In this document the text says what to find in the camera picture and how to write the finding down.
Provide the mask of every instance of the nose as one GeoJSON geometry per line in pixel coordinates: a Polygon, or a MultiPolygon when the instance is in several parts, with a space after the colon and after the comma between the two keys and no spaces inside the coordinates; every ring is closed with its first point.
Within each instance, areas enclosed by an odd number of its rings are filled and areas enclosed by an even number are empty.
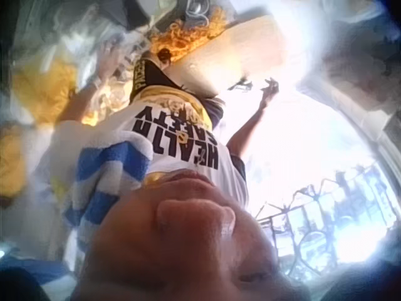
{"type": "Polygon", "coordinates": [[[156,215],[162,244],[171,254],[211,266],[220,259],[224,243],[231,241],[236,222],[230,207],[205,199],[166,200],[156,215]]]}

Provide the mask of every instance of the lips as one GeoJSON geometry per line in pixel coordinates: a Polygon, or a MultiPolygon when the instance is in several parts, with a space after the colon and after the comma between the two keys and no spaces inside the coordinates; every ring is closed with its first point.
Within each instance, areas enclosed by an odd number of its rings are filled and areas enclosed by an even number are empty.
{"type": "Polygon", "coordinates": [[[202,182],[205,182],[213,187],[215,185],[204,175],[199,174],[196,171],[191,171],[189,169],[181,169],[179,171],[172,172],[165,177],[161,179],[162,182],[174,182],[174,181],[179,181],[182,179],[194,179],[194,180],[200,180],[202,182]]]}

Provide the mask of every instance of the t-shirt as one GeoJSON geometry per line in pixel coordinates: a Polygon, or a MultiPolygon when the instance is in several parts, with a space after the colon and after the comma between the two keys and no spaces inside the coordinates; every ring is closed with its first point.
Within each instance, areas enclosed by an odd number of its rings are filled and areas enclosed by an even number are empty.
{"type": "MultiPolygon", "coordinates": [[[[217,141],[207,112],[192,95],[165,86],[147,87],[129,107],[95,127],[74,121],[60,123],[53,142],[63,153],[60,153],[61,156],[70,157],[73,161],[91,135],[111,130],[134,131],[153,144],[154,158],[147,171],[145,185],[167,172],[191,169],[208,177],[224,194],[242,206],[247,205],[243,163],[238,158],[232,158],[227,147],[217,141]]],[[[57,178],[64,183],[73,182],[73,168],[65,167],[64,171],[57,173],[57,178]]]]}

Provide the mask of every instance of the wrist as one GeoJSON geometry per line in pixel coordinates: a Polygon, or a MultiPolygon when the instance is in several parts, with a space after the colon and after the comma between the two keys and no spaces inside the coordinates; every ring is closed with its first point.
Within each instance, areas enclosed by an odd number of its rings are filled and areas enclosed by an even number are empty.
{"type": "Polygon", "coordinates": [[[88,80],[88,84],[95,86],[97,90],[102,89],[106,85],[106,82],[107,80],[99,76],[97,73],[92,75],[88,80]]]}
{"type": "Polygon", "coordinates": [[[266,111],[267,111],[267,106],[266,107],[263,107],[263,108],[258,108],[258,110],[256,111],[256,113],[255,113],[255,115],[259,118],[259,119],[261,119],[261,118],[263,118],[264,117],[264,114],[266,113],[266,111]]]}

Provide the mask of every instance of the short sleeve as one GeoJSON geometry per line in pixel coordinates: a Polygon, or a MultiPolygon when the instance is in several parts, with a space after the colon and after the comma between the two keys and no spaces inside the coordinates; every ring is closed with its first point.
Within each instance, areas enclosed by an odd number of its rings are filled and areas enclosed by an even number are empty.
{"type": "Polygon", "coordinates": [[[241,158],[239,158],[237,156],[230,155],[230,157],[231,157],[232,165],[237,169],[237,171],[239,172],[241,177],[246,182],[246,172],[245,172],[245,164],[244,164],[244,162],[241,160],[241,158]]]}

